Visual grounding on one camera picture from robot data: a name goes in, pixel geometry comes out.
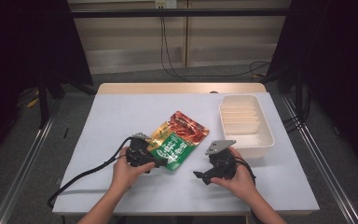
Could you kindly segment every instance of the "gray floor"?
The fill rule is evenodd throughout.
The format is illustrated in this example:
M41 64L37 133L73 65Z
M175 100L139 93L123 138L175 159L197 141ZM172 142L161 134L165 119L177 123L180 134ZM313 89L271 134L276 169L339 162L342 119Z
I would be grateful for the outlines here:
M227 76L245 71L248 71L248 66L239 65L177 70L180 75L195 76L187 77L195 82L249 82L250 74ZM93 79L95 89L98 89L98 86L104 82L183 81L181 78L167 75L163 70L98 75L93 76ZM290 114L283 103L283 95L277 92L276 86L275 82L271 82L266 85L266 88L270 92L281 118L289 119ZM93 96L88 96L69 86L64 87L67 94L62 100L50 99L49 101L50 105L58 105L58 113L7 223L62 223L60 217L51 213L51 209L47 206L47 200L59 187L57 182L63 176L93 102ZM293 97L293 93L284 96ZM32 97L32 95L25 96L20 101L26 102L30 99L27 97ZM38 105L30 108L21 107L16 122L0 145L0 203L33 144L38 132L39 121ZM310 106L310 116L306 124L358 214L358 159L353 154L351 146L344 138L336 134L334 123L315 101L312 101ZM321 210L310 216L284 216L284 218L288 223L346 223L347 220L299 132L294 130L289 133L289 137ZM66 221L75 223L79 218L68 217Z

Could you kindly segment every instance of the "hand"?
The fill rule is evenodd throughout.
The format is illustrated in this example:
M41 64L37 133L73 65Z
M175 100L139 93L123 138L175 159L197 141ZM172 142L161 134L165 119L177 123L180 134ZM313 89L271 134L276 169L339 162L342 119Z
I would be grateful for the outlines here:
M242 158L241 154L233 147L228 148L234 157ZM245 166L237 164L237 172L232 179L213 177L212 183L229 189L235 196L248 202L252 195L257 194L255 183Z
M119 157L114 165L113 179L110 189L122 190L125 192L138 178L138 176L155 167L155 163L149 162L139 167L132 167L128 164L126 158L126 150L128 147L123 147L120 150Z

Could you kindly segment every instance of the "forearm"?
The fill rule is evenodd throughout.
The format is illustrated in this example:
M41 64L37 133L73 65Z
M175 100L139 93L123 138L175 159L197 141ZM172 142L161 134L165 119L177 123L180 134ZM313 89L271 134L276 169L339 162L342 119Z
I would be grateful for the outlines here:
M107 223L124 193L123 189L111 187L78 223Z
M263 223L286 223L258 192L245 201Z

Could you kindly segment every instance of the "food packet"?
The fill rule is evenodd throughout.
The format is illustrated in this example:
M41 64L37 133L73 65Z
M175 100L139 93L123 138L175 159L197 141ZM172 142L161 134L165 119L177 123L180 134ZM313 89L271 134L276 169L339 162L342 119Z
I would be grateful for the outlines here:
M165 121L150 135L147 150L156 158L168 159L166 168L173 171L208 133L209 129L176 111L169 121Z

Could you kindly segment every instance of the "electrical outlet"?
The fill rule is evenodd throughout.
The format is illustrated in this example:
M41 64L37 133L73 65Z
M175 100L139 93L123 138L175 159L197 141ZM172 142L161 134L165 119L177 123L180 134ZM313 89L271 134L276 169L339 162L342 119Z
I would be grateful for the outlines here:
M155 1L156 1L157 9L163 9L167 7L165 0L155 0Z
M166 8L177 8L176 0L166 0Z

